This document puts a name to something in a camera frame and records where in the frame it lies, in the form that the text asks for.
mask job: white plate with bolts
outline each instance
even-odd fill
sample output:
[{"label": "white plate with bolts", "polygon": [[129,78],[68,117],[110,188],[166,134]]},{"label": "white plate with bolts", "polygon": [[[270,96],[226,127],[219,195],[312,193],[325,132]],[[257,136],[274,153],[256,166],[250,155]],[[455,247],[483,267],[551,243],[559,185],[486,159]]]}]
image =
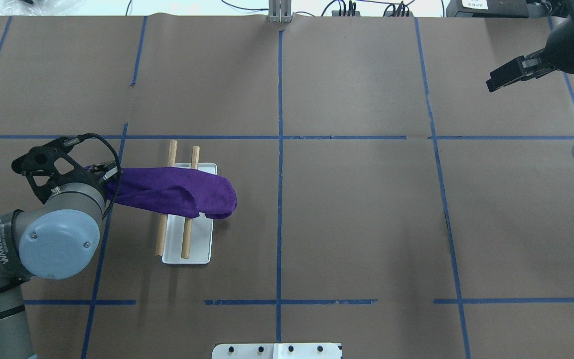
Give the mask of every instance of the white plate with bolts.
[{"label": "white plate with bolts", "polygon": [[217,345],[212,359],[342,359],[338,343]]},{"label": "white plate with bolts", "polygon": [[[189,168],[190,164],[174,164],[176,168]],[[198,170],[216,175],[216,164],[198,164]],[[212,230],[214,220],[204,213],[194,218],[192,224],[191,246],[189,258],[181,258],[180,252],[183,243],[183,230],[185,217],[168,214],[167,230],[165,232],[165,245],[161,260],[165,264],[207,264],[212,258]]]}]

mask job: black cable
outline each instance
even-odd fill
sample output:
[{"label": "black cable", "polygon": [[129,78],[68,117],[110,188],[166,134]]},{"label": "black cable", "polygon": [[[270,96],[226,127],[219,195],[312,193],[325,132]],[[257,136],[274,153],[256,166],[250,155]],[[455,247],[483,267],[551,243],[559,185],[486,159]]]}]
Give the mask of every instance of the black cable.
[{"label": "black cable", "polygon": [[132,0],[128,2],[128,7],[126,7],[126,16],[128,16],[128,11],[130,11],[130,6],[132,6]]},{"label": "black cable", "polygon": [[329,2],[329,3],[327,4],[327,6],[325,6],[325,9],[323,10],[323,13],[320,14],[320,16],[325,16],[326,10],[329,9],[329,6],[332,6],[332,4],[333,4],[334,2],[338,2],[338,4],[340,4],[340,1],[342,1],[342,0],[331,0],[331,2]]},{"label": "black cable", "polygon": [[234,7],[234,8],[236,8],[236,9],[241,9],[241,10],[248,10],[248,11],[265,11],[265,10],[267,10],[267,11],[269,11],[269,9],[248,9],[248,8],[246,8],[246,7],[240,7],[240,6],[232,5],[232,4],[230,4],[229,2],[227,2],[227,1],[225,1],[225,0],[221,0],[221,2],[223,2],[224,4],[227,4],[227,5],[231,6],[231,7]]},{"label": "black cable", "polygon": [[389,8],[390,8],[390,7],[394,7],[394,9],[395,9],[395,8],[396,8],[396,5],[394,5],[394,4],[389,4],[389,5],[387,5],[387,7],[385,7],[385,12],[382,13],[382,16],[383,16],[383,17],[387,16],[387,11],[389,11]]},{"label": "black cable", "polygon": [[123,170],[121,169],[121,162],[119,162],[119,155],[117,155],[117,152],[114,150],[112,145],[110,145],[110,143],[108,141],[105,141],[105,139],[103,137],[101,137],[98,134],[93,134],[90,132],[88,134],[81,135],[81,138],[82,138],[81,141],[85,141],[86,139],[93,138],[93,137],[95,139],[98,139],[99,141],[101,141],[103,143],[103,145],[105,145],[107,148],[110,149],[110,152],[112,152],[112,156],[114,156],[114,162],[116,162],[116,164],[117,164],[117,188],[114,191],[114,196],[112,197],[110,204],[108,205],[108,207],[103,212],[103,216],[102,216],[102,219],[103,219],[108,215],[108,213],[110,213],[110,210],[112,210],[112,206],[114,206],[114,202],[116,201],[116,198],[119,195],[119,189],[121,188],[121,177],[123,176]]}]

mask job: purple towel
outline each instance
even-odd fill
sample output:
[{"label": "purple towel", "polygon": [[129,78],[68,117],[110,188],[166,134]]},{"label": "purple towel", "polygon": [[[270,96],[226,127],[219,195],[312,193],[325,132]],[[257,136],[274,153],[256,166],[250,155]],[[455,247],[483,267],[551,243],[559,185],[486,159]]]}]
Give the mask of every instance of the purple towel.
[{"label": "purple towel", "polygon": [[[108,199],[116,181],[108,182]],[[225,177],[183,168],[124,168],[116,203],[148,211],[224,219],[236,209],[236,192]]]}]

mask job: wooden stick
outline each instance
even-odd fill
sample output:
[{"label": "wooden stick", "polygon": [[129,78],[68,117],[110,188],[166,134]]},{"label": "wooden stick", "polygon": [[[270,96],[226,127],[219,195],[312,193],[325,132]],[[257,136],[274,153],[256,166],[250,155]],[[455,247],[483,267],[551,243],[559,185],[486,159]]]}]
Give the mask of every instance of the wooden stick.
[{"label": "wooden stick", "polygon": [[[192,170],[198,170],[198,155],[201,148],[194,146],[192,148]],[[192,241],[192,218],[185,218],[185,227],[183,229],[183,244],[180,249],[180,257],[183,259],[189,258],[189,246]]]},{"label": "wooden stick", "polygon": [[[178,141],[169,141],[168,149],[168,163],[167,167],[174,166],[176,163],[176,149],[178,147]],[[159,230],[156,235],[156,250],[154,255],[163,255],[163,248],[165,247],[165,235],[167,233],[167,214],[161,214],[159,217]]]}]

